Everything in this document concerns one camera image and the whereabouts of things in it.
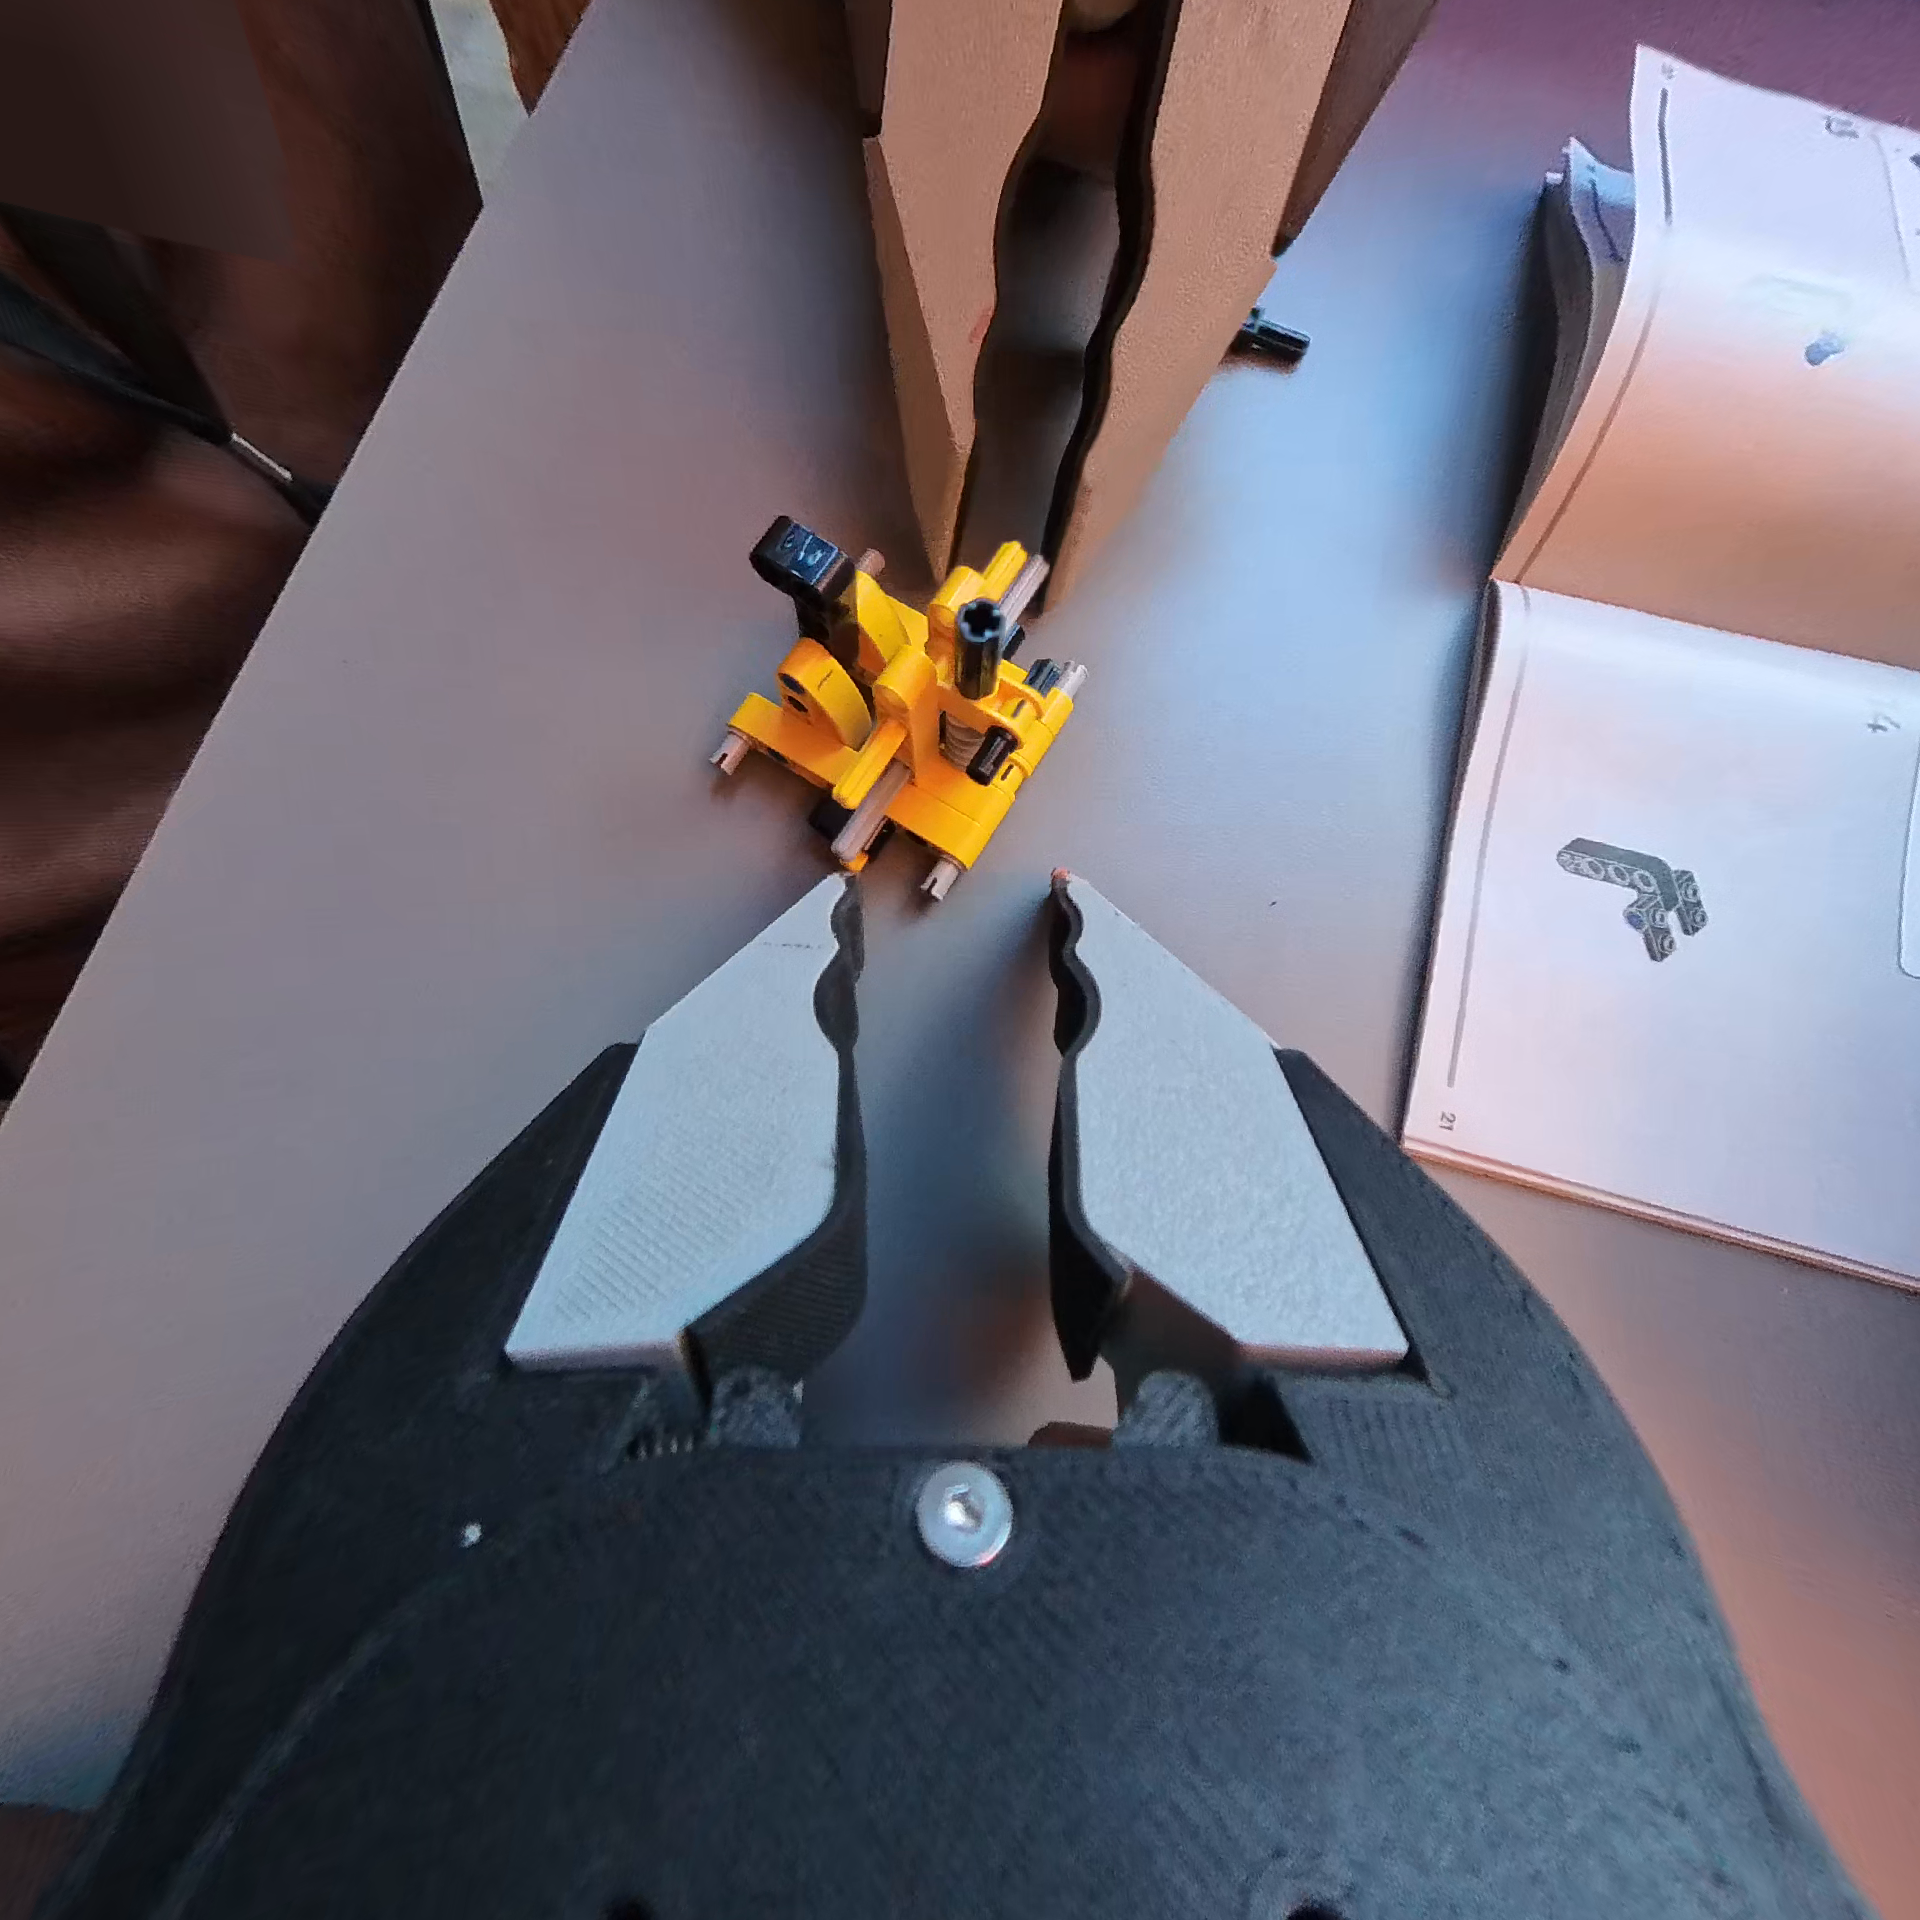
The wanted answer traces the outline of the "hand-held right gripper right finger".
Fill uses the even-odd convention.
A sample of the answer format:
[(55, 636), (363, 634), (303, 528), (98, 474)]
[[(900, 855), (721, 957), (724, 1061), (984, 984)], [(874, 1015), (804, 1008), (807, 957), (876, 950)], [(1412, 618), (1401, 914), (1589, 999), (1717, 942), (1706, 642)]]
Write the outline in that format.
[(1047, 1270), (1069, 1376), (1409, 1355), (1277, 1045), (1083, 876), (1049, 883)]

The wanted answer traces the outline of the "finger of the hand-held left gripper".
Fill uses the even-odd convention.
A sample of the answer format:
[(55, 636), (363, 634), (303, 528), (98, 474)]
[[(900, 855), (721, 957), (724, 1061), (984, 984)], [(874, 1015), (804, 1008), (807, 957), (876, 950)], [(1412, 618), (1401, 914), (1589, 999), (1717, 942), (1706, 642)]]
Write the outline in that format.
[(1047, 600), (1085, 581), (1264, 293), (1352, 5), (1141, 14), (1120, 240), (1047, 512)]
[(1040, 124), (1063, 2), (867, 2), (863, 158), (903, 469), (936, 579), (977, 448), (1002, 206)]

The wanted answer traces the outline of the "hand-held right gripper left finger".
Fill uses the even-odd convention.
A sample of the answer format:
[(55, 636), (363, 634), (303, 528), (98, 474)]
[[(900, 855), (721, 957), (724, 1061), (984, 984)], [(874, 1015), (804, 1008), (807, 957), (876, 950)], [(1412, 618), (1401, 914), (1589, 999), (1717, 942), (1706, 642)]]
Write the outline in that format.
[(655, 1019), (508, 1338), (524, 1370), (811, 1376), (867, 1303), (857, 883)]

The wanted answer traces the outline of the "yellow lego model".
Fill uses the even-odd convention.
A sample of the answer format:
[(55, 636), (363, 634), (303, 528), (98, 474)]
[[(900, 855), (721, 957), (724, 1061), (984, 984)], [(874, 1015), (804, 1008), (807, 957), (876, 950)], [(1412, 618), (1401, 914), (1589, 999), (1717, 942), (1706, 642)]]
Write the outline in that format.
[(973, 871), (1025, 784), (1073, 720), (1088, 669), (1018, 658), (1049, 560), (1009, 541), (988, 566), (955, 566), (923, 607), (881, 582), (881, 554), (849, 554), (778, 517), (755, 574), (795, 610), (801, 636), (776, 694), (733, 708), (712, 766), (753, 755), (818, 791), (817, 832), (847, 872), (891, 835), (928, 852), (922, 892), (949, 898)]

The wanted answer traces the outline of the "lego instruction booklet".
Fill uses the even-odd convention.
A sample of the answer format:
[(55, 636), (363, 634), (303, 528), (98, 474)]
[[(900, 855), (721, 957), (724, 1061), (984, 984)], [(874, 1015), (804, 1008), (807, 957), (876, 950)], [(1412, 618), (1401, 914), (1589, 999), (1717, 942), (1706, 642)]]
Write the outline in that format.
[(1401, 1139), (1915, 1290), (1915, 133), (1636, 50), (1540, 198)]

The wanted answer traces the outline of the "dark brown cloth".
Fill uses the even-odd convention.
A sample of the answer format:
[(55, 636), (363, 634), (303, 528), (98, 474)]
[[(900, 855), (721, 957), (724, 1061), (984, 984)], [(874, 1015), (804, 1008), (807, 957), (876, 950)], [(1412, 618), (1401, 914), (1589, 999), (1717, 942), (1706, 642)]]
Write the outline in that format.
[(4, 1101), (483, 206), (429, 5), (236, 14), (279, 255), (4, 208)]

